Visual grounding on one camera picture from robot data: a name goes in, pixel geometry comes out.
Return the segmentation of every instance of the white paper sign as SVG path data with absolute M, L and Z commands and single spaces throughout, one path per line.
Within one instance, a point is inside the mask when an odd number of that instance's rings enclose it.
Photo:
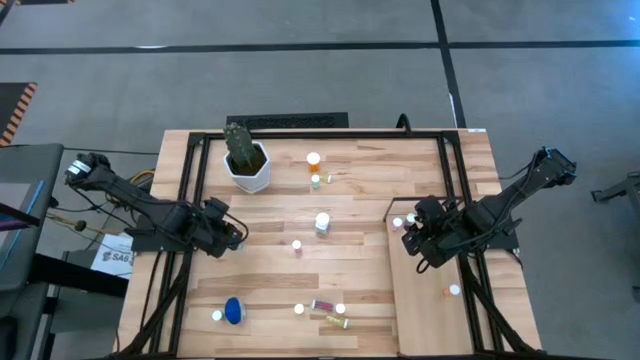
M 125 233 L 105 235 L 93 259 L 91 270 L 129 279 L 133 270 L 132 241 L 133 238 Z

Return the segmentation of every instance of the gray floor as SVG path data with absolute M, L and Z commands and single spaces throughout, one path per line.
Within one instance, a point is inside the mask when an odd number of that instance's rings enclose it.
M 632 0 L 441 3 L 454 42 L 640 38 Z M 16 7 L 0 29 L 0 48 L 436 39 L 429 2 L 417 0 L 78 0 Z M 452 57 L 467 125 L 488 129 L 501 174 L 542 145 L 578 161 L 575 184 L 515 211 L 524 218 L 518 234 L 544 348 L 637 359 L 640 305 L 630 293 L 640 284 L 637 218 L 626 199 L 596 205 L 589 191 L 639 170 L 640 48 L 454 50 Z M 353 127 L 384 127 L 405 112 L 415 127 L 453 126 L 438 50 L 0 56 L 0 68 L 0 82 L 38 83 L 18 143 L 153 152 L 165 129 L 219 128 L 227 115 L 255 113 L 348 111 Z M 73 156 L 67 151 L 63 163 Z M 127 176 L 155 162 L 109 157 Z M 61 184 L 55 192 L 66 207 L 84 206 Z M 47 225 L 40 251 L 86 245 Z M 109 330 L 73 334 L 54 358 L 104 355 L 112 341 Z

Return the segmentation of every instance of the cactus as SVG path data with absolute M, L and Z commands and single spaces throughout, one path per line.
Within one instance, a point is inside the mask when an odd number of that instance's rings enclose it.
M 225 126 L 223 132 L 238 175 L 254 175 L 260 170 L 264 156 L 253 146 L 249 130 L 234 122 Z

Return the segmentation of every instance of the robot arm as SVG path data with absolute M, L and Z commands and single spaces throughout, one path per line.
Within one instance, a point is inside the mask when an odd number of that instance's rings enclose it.
M 483 249 L 498 236 L 508 236 L 520 224 L 511 210 L 540 189 L 569 185 L 575 179 L 576 164 L 556 149 L 537 151 L 527 172 L 495 196 L 486 196 L 461 211 L 440 204 L 435 197 L 415 206 L 418 224 L 402 236 L 409 255 L 421 253 L 429 266 L 440 267 L 461 252 Z
M 227 248 L 236 250 L 243 240 L 242 232 L 223 220 L 229 206 L 222 201 L 212 198 L 200 209 L 186 201 L 156 199 L 116 175 L 104 155 L 78 154 L 65 176 L 71 188 L 104 191 L 143 215 L 135 228 L 125 230 L 134 238 L 134 251 L 140 250 L 136 240 L 164 240 L 181 243 L 184 250 L 196 247 L 220 257 Z

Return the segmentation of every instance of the wooden table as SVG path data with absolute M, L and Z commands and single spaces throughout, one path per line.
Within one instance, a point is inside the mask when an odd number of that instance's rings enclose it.
M 188 134 L 186 130 L 165 132 L 152 195 L 177 197 Z M 499 192 L 487 134 L 460 130 L 460 138 L 473 197 Z M 247 223 L 251 235 L 242 250 L 227 251 L 220 259 L 201 251 L 195 254 L 178 355 L 393 356 L 423 350 L 422 355 L 471 353 L 464 322 L 449 325 L 449 332 L 431 333 L 428 341 L 414 341 L 419 344 L 411 345 L 414 348 L 405 345 L 406 351 L 402 344 L 411 341 L 400 341 L 400 347 L 398 341 L 398 336 L 421 335 L 403 331 L 396 322 L 396 315 L 407 310 L 396 308 L 394 299 L 401 295 L 396 293 L 394 297 L 397 284 L 392 281 L 389 235 L 382 217 L 393 196 L 446 195 L 436 142 L 289 139 L 263 143 L 272 161 L 271 184 L 255 195 L 243 193 L 226 173 L 222 163 L 224 142 L 211 143 L 203 198 L 215 196 L 228 203 L 229 212 Z M 322 184 L 317 190 L 310 186 L 306 164 L 306 154 L 311 151 L 322 156 L 321 172 L 333 176 L 331 184 Z M 454 168 L 453 152 L 448 153 Z M 193 194 L 196 171 L 197 164 L 192 169 L 188 196 Z M 406 214 L 414 204 L 397 203 L 391 214 Z M 319 212 L 328 212 L 332 218 L 331 231 L 325 237 L 313 230 Z M 303 243 L 299 257 L 291 248 L 295 239 Z M 539 347 L 518 264 L 504 251 L 488 251 L 486 256 L 497 306 L 525 341 Z M 406 257 L 412 263 L 417 261 L 417 257 Z M 123 345 L 138 331 L 154 259 L 155 253 L 136 257 L 119 327 Z M 148 314 L 156 305 L 162 263 L 163 259 Z M 220 309 L 231 296 L 238 296 L 246 304 L 247 319 L 238 326 L 212 321 L 212 311 Z M 325 314 L 311 311 L 309 305 L 314 298 L 346 304 L 349 328 L 334 327 L 326 322 Z M 304 315 L 294 314 L 297 303 L 305 304 Z M 459 308 L 459 312 L 450 312 L 464 317 L 462 302 L 458 303 L 448 306 Z M 172 314 L 170 311 L 165 319 L 161 350 L 168 344 Z M 486 325 L 481 309 L 480 314 Z M 437 328 L 438 324 L 432 320 L 430 326 Z M 488 333 L 485 338 L 489 344 Z

